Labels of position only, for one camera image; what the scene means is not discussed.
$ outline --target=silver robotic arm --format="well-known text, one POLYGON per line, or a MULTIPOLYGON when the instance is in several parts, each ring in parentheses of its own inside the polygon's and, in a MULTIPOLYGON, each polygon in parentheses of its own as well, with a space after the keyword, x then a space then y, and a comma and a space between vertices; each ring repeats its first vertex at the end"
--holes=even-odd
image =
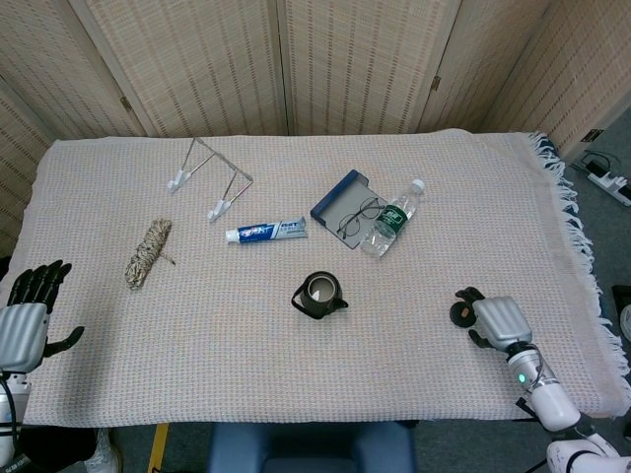
POLYGON ((19 452, 18 434, 31 394, 27 374, 43 358, 71 348, 84 327, 61 342, 47 343, 48 321, 59 285, 71 265, 58 260, 25 271, 14 283, 7 306, 0 310, 0 467, 19 452))
POLYGON ((532 344, 532 331, 517 303, 510 297, 486 299, 470 287, 458 291, 456 296, 462 301, 452 306, 452 322, 469 328, 469 337, 478 347, 507 354, 509 369, 531 407, 523 408, 537 418, 554 440, 547 448, 550 471, 630 471, 631 457, 620 457, 596 433, 592 420, 579 412, 539 349, 532 344))

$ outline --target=tablecloth fringe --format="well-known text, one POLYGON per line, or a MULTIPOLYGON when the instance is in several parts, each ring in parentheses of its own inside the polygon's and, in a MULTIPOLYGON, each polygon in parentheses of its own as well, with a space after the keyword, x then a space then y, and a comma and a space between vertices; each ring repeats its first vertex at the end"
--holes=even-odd
POLYGON ((611 325, 611 321, 602 316, 599 300, 599 295, 602 294, 602 290, 598 286, 593 273, 594 252, 592 250, 592 241, 585 236, 583 223, 578 217, 579 206, 576 202, 577 192, 572 189, 572 182, 563 176, 565 163, 559 158, 556 147, 548 136, 545 133, 537 132, 530 134, 530 139, 534 145, 535 152, 541 159, 543 167, 550 171, 556 179, 558 195, 563 209, 565 230, 567 231, 570 242, 576 250, 577 261, 584 270, 582 271, 581 277, 584 279, 586 286, 590 289, 592 313, 596 314, 596 321, 603 330, 605 338, 611 348, 608 354, 613 359, 613 365, 618 368, 620 375, 619 384, 625 394, 628 409, 629 405, 631 405, 631 386, 624 376, 630 373, 631 370, 629 369, 629 362, 622 348, 622 340, 620 337, 616 337, 611 333, 608 328, 608 326, 611 325))

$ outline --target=black mug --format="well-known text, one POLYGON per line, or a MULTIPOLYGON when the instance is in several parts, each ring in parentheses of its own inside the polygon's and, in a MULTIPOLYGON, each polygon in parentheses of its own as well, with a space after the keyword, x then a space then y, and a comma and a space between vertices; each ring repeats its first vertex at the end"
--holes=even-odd
POLYGON ((320 320, 339 308, 348 307, 342 299, 342 288, 337 278, 326 271, 310 274, 292 297, 292 305, 305 315, 320 320), (300 295, 302 305, 296 303, 300 295))

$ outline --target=plastic bottle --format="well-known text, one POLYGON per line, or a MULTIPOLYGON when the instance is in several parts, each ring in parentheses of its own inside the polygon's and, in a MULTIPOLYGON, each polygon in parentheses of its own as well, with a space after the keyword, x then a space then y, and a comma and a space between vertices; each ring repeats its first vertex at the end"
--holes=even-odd
POLYGON ((425 190, 423 181, 414 179, 398 197, 386 205, 382 214, 375 220, 373 227, 362 239, 361 248, 377 258, 383 256, 405 222, 418 209, 423 190, 425 190))

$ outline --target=eyeglasses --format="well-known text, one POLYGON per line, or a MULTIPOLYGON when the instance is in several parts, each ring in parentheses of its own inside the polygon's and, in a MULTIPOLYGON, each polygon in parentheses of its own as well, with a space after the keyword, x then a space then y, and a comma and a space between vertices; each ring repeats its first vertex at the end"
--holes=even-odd
POLYGON ((337 234, 341 235, 342 239, 355 236, 362 229, 360 217, 364 220, 374 220, 380 215, 384 207, 384 205, 380 205, 377 197, 369 197, 362 202, 357 212, 348 214, 340 220, 337 234))

